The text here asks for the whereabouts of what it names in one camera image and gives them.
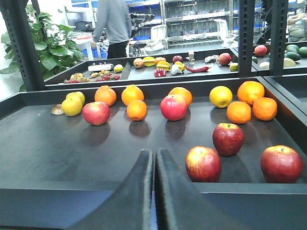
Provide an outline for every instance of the orange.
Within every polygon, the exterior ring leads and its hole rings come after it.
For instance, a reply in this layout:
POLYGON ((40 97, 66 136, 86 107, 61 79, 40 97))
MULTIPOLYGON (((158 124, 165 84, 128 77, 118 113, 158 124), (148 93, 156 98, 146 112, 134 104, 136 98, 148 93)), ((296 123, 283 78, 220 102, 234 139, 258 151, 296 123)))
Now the orange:
POLYGON ((134 100, 144 101, 144 94, 136 85, 128 85, 121 93, 121 100, 125 105, 128 105, 134 100))
POLYGON ((169 93, 168 95, 173 95, 173 94, 179 94, 181 96, 184 97, 184 99, 186 100, 186 103, 187 105, 189 106, 192 101, 193 101, 193 95, 192 93, 187 90, 186 88, 183 88, 183 87, 175 87, 173 88, 169 93))
POLYGON ((240 85, 237 95, 240 101, 252 106, 255 100, 264 97, 264 87, 259 82, 248 80, 240 85))
POLYGON ((144 101, 133 100, 127 106, 127 115, 134 121, 142 121, 147 114, 147 105, 144 101))
POLYGON ((95 93, 95 102, 105 102, 111 107, 117 99, 116 93, 108 85, 101 86, 95 93))
POLYGON ((271 121, 277 114, 277 103, 274 99, 261 97, 255 100, 253 114, 262 121, 271 121))
POLYGON ((227 107, 227 117, 235 124, 245 124, 251 119, 251 108, 245 102, 232 102, 227 107))

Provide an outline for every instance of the black pants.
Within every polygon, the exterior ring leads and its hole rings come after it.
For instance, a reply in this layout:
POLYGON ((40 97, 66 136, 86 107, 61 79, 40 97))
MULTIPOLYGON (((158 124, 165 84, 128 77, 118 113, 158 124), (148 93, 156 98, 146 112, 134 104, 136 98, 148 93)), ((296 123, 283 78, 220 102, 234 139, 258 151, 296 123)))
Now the black pants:
POLYGON ((126 47, 128 41, 109 45, 107 50, 107 59, 111 58, 126 58, 126 47))

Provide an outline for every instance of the gray shirt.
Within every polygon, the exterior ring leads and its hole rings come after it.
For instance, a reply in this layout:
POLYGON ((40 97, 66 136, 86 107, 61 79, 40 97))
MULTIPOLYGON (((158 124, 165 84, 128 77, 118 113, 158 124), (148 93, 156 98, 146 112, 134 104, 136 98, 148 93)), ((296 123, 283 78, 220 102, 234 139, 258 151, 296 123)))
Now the gray shirt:
POLYGON ((99 40, 104 28, 110 44, 130 39, 131 18, 125 0, 99 0, 94 41, 99 40))

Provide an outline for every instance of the red apple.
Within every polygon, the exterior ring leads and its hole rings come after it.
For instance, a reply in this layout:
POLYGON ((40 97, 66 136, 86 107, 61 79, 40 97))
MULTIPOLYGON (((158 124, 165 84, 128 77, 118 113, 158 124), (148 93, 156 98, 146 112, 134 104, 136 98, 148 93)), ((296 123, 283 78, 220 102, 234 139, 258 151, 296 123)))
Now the red apple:
POLYGON ((232 156, 239 152, 244 142, 243 130, 231 123, 219 123, 213 131, 213 144, 219 154, 232 156))
POLYGON ((219 63, 223 66, 228 65, 231 62, 231 55, 228 53, 222 53, 219 55, 219 63))
POLYGON ((173 56, 173 60, 172 61, 173 61, 173 63, 175 63, 176 61, 183 62, 183 58, 180 55, 176 55, 176 56, 173 56))
POLYGON ((303 172, 303 160, 288 146, 271 146, 261 156, 261 170, 269 183, 295 183, 303 172))
POLYGON ((144 61, 142 58, 136 58, 133 61, 133 65, 135 66, 135 68, 140 69, 144 66, 144 61))
POLYGON ((186 170, 193 182, 219 182, 222 162, 214 149, 196 146, 186 156, 186 170))
POLYGON ((162 115, 170 120, 177 121, 185 117, 188 105, 183 96, 179 94, 168 95, 160 104, 162 115))
POLYGON ((268 52, 268 49, 264 45, 258 45, 254 49, 255 55, 258 56, 258 57, 263 57, 264 55, 267 54, 267 52, 268 52))
POLYGON ((83 107, 84 119, 94 126, 100 126, 110 117, 110 108, 105 102, 91 102, 83 107))

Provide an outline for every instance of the white chair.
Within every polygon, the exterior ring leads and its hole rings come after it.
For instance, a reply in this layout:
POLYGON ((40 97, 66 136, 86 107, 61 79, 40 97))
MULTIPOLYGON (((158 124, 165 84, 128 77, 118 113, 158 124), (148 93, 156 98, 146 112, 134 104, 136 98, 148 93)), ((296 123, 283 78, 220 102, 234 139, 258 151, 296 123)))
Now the white chair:
POLYGON ((165 24, 153 26, 150 31, 150 41, 144 48, 141 48, 141 52, 143 52, 145 55, 150 55, 167 48, 167 40, 165 36, 165 24))
POLYGON ((215 19, 217 22, 218 37, 223 41, 222 47, 237 47, 238 42, 235 41, 237 34, 230 34, 228 32, 227 21, 224 19, 215 19))

